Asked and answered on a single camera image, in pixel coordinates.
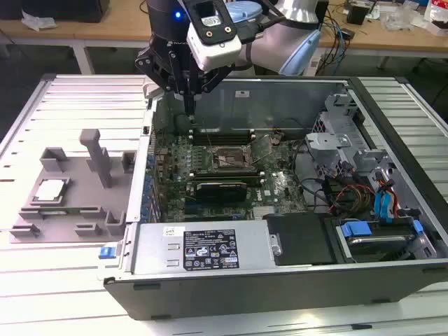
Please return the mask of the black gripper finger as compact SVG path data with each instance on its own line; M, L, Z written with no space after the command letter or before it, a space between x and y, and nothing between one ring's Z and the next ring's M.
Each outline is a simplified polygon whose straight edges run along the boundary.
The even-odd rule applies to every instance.
M232 65L222 66L204 72L197 65L190 68L190 119L195 119L196 98L202 93L210 93L232 71Z
M138 54L135 65L165 92L177 95L185 114L192 118L190 51L185 45L150 45Z

